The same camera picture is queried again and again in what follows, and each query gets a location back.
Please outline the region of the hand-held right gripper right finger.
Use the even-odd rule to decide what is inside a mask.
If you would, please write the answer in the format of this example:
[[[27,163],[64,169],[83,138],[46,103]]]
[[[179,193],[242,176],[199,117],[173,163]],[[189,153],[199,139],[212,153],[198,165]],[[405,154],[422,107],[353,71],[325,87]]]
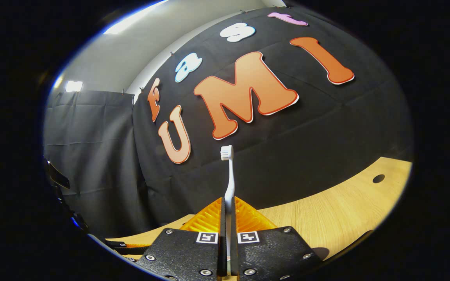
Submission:
[[[231,266],[238,281],[295,281],[323,263],[293,226],[276,226],[239,197],[232,225]]]

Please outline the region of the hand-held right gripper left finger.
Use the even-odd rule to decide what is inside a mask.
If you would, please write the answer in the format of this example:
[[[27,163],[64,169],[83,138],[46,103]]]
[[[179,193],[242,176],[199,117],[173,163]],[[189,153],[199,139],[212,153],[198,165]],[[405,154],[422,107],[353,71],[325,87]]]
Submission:
[[[227,272],[224,210],[220,197],[180,228],[164,228],[136,264],[170,281],[221,281]]]

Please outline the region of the white toothbrush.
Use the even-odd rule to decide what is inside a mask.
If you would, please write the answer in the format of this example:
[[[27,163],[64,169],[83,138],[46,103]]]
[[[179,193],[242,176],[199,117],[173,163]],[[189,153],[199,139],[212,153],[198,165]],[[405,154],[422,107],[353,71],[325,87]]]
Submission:
[[[229,182],[225,192],[225,231],[226,231],[226,258],[227,258],[227,275],[232,274],[231,265],[231,241],[232,241],[232,200],[235,193],[235,180],[233,171],[233,146],[222,146],[220,149],[220,158],[228,161],[229,164]]]

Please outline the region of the black backdrop cloth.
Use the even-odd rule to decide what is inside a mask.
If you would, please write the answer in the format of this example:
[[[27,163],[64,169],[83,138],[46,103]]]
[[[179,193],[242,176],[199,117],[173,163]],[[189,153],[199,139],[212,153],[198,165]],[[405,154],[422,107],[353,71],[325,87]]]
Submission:
[[[208,76],[233,83],[234,63],[258,51],[299,100],[214,139],[194,88]],[[133,109],[144,182],[146,228],[195,214],[223,196],[234,149],[235,195],[257,209],[327,190],[381,157],[412,162],[414,133],[399,82],[346,28],[302,6],[264,8],[217,23],[184,44],[152,75]]]

